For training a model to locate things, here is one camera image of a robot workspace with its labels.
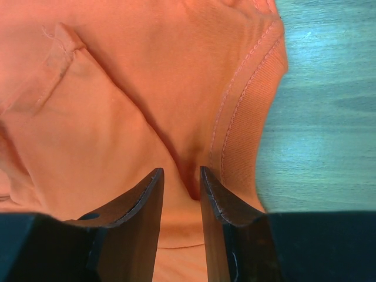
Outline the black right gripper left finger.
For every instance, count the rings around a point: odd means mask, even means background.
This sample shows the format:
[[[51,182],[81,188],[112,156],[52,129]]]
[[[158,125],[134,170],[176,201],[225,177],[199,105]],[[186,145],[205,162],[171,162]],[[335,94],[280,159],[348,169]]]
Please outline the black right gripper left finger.
[[[151,281],[164,171],[77,220],[1,214],[2,281]]]

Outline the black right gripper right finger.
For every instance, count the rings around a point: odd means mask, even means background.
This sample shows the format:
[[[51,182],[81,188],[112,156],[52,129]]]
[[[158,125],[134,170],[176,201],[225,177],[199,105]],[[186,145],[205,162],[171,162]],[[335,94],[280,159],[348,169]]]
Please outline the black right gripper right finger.
[[[263,213],[200,168],[209,281],[374,281],[375,212]]]

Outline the orange t shirt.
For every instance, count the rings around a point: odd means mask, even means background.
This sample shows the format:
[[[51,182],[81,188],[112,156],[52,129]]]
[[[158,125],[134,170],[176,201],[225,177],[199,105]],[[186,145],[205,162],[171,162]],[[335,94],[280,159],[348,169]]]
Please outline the orange t shirt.
[[[1,212],[77,219],[164,169],[154,281],[206,281],[199,169],[262,210],[274,1],[2,1]]]

